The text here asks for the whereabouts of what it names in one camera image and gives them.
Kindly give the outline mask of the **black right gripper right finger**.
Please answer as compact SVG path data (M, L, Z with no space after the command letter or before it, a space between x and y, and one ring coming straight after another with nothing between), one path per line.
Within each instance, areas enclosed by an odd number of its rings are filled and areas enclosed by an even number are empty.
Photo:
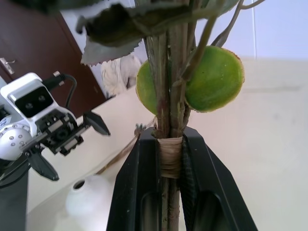
M190 127L183 136L180 194L186 231L257 231L231 172Z

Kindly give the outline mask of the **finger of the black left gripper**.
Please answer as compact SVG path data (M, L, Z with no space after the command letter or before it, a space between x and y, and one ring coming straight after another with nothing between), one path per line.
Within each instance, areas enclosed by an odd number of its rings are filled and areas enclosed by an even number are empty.
M100 115L89 111L85 112L83 114L83 123L87 126L92 126L93 129L104 136L110 136L111 133L107 127L107 125L104 123L103 119Z
M58 181L59 176L54 167L42 156L42 147L32 147L26 151L29 165L42 177Z

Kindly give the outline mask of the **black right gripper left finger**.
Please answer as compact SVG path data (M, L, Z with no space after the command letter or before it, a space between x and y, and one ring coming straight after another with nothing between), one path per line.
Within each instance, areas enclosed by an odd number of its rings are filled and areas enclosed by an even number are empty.
M160 161L152 132L138 136L116 176L107 231L160 231Z

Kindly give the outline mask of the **green stemmed flower bouquet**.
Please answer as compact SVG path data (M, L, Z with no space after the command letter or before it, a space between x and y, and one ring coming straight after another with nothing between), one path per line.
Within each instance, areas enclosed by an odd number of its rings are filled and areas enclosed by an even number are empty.
M130 42L144 39L148 60L139 69L136 91L157 119L152 135L160 161L160 231L179 231L181 157L190 112L215 111L239 94L243 64L223 45L240 11L253 4L244 5L244 0L135 3L129 8L114 4L94 17L80 17L76 31L87 33L84 64L94 64L94 52L103 46L128 53ZM76 217L85 231L107 231L108 218Z

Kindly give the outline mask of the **white ceramic vase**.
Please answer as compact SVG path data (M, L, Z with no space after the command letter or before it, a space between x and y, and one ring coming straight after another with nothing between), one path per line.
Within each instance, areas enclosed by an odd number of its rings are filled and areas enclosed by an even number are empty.
M91 175L76 181L66 197L65 207L74 217L106 218L112 198L112 184L103 176Z

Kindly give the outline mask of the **crumpled white cloth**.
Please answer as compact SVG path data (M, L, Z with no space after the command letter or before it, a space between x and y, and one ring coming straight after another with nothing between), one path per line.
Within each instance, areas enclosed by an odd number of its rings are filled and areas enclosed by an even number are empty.
M108 97L119 95L136 85L136 77L141 67L140 59L127 55L101 64L103 86Z

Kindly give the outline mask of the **dark brown door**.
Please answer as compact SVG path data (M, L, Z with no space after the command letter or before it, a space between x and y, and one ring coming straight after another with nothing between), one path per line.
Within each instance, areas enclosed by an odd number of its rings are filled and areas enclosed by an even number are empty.
M75 77L77 89L70 103L75 112L106 100L91 70L80 63L81 50L60 13L45 16L10 0L0 0L0 58L13 70L10 73L0 62L7 82L28 72L42 79L55 71Z

